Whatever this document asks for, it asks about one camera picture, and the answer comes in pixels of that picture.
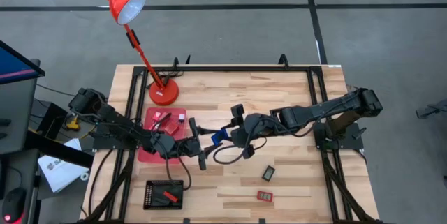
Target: small red box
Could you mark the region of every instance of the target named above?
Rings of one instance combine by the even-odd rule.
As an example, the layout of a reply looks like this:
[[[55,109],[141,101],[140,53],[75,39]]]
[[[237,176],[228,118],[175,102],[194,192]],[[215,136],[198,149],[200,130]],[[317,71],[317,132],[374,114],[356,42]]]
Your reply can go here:
[[[267,193],[264,191],[258,191],[258,200],[272,202],[273,201],[273,193]]]
[[[163,130],[173,136],[175,132],[179,129],[179,126],[177,125],[177,122],[170,122]]]

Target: wooden tabletop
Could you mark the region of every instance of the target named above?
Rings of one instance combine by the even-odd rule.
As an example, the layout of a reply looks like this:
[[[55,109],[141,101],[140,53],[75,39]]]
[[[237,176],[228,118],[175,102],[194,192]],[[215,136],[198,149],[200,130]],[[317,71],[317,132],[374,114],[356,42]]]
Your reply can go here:
[[[109,95],[109,104],[124,114],[129,94],[131,73],[134,65],[118,65]],[[346,93],[346,84],[339,66],[322,66],[329,99]],[[218,129],[231,119],[230,108],[242,103],[245,113],[265,113],[290,105],[311,105],[307,75],[303,72],[185,72],[175,78],[180,95],[172,107],[183,107],[187,117],[195,117],[198,125]],[[136,111],[141,80],[137,83],[133,115]],[[318,80],[314,77],[318,100],[321,96]],[[146,109],[154,107],[145,96],[142,118]],[[210,135],[200,137],[202,147],[212,144]],[[253,141],[255,146],[262,140]],[[221,160],[232,160],[241,149],[222,151]],[[95,155],[91,174],[107,151]],[[374,196],[364,160],[357,153],[341,150],[346,184],[355,199],[372,217],[378,218]],[[94,194],[95,207],[110,187],[116,151],[108,157],[98,176]],[[315,147],[312,133],[306,137],[269,137],[268,143],[256,151],[249,160],[239,160],[232,165],[216,164],[212,157],[207,160],[207,170],[200,171],[197,158],[184,159],[192,175],[192,187],[184,192],[182,210],[145,211],[142,209],[147,180],[168,179],[164,164],[140,163],[135,159],[126,211],[126,223],[181,223],[190,218],[192,223],[233,222],[257,223],[265,218],[268,223],[328,223],[331,221],[328,194],[321,163],[321,155]],[[276,172],[270,182],[261,179],[266,167]],[[173,179],[188,177],[181,165],[171,165]],[[93,175],[90,177],[83,208],[87,209]],[[258,190],[274,194],[273,202],[256,199]],[[119,212],[121,189],[115,200],[113,217]],[[342,201],[336,189],[340,218],[344,217]]]

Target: lamp arm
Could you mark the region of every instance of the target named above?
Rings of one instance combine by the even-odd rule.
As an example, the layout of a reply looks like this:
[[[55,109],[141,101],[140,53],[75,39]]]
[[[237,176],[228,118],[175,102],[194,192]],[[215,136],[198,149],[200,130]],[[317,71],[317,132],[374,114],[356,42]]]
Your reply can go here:
[[[157,72],[155,72],[155,70],[152,68],[151,64],[149,63],[149,61],[147,60],[145,53],[143,52],[143,50],[140,47],[140,43],[138,42],[138,40],[135,38],[135,36],[133,35],[132,30],[129,28],[129,26],[127,24],[124,25],[124,28],[127,31],[127,34],[129,35],[129,39],[132,42],[132,46],[134,46],[134,48],[137,50],[137,52],[140,54],[140,57],[142,59],[142,61],[145,62],[147,69],[149,70],[149,72],[151,73],[152,78],[154,78],[155,83],[158,87],[160,87],[160,89],[164,89],[165,86],[163,84],[163,82],[160,80],[159,75],[157,74]]]

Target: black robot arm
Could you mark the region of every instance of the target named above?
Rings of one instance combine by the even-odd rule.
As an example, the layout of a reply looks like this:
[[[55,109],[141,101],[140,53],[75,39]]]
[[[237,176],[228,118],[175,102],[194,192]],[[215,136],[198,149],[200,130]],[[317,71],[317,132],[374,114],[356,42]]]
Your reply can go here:
[[[192,137],[174,141],[174,138],[151,130],[145,130],[140,125],[116,112],[108,105],[105,96],[93,89],[80,89],[75,98],[68,104],[70,111],[76,113],[81,119],[92,122],[97,126],[105,126],[108,135],[117,140],[140,145],[145,151],[160,153],[162,158],[179,158],[180,156],[199,157],[201,170],[206,169],[205,159],[217,147],[201,149],[198,139],[198,130],[194,118],[189,119],[189,126],[193,132]]]
[[[253,149],[249,142],[259,137],[272,137],[278,135],[296,135],[308,123],[320,121],[333,115],[342,113],[336,119],[328,119],[325,122],[326,136],[329,138],[341,136],[347,126],[362,117],[375,117],[382,110],[374,91],[369,89],[358,89],[340,98],[335,98],[324,103],[309,107],[293,106],[270,110],[270,115],[248,114],[243,118],[244,108],[236,105],[231,108],[234,118],[232,126],[239,126],[230,132],[230,137],[225,138],[217,133],[213,142],[230,140],[236,147],[245,148],[249,152],[244,158],[249,158]]]

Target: red tray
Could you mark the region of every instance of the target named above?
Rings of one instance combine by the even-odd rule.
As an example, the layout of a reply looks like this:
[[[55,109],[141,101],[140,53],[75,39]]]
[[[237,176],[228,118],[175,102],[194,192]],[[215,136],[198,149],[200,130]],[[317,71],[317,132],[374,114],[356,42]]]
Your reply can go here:
[[[152,117],[156,112],[160,112],[163,114],[171,113],[171,116],[169,120],[167,120],[164,124],[161,125],[160,130],[163,130],[170,122],[177,122],[179,120],[179,115],[184,114],[185,120],[183,124],[178,124],[179,128],[174,133],[173,137],[174,140],[181,140],[184,138],[184,129],[185,129],[185,123],[187,122],[186,118],[186,110],[183,108],[171,108],[171,107],[150,107],[146,111],[146,118],[145,118],[145,125],[143,126],[144,129],[150,130],[152,125]],[[165,163],[165,159],[160,157],[160,154],[150,154],[146,151],[143,151],[142,148],[139,148],[138,150],[138,161],[144,162],[144,163]],[[180,164],[179,160],[176,158],[171,158],[169,160],[169,164],[171,165],[178,165]]]

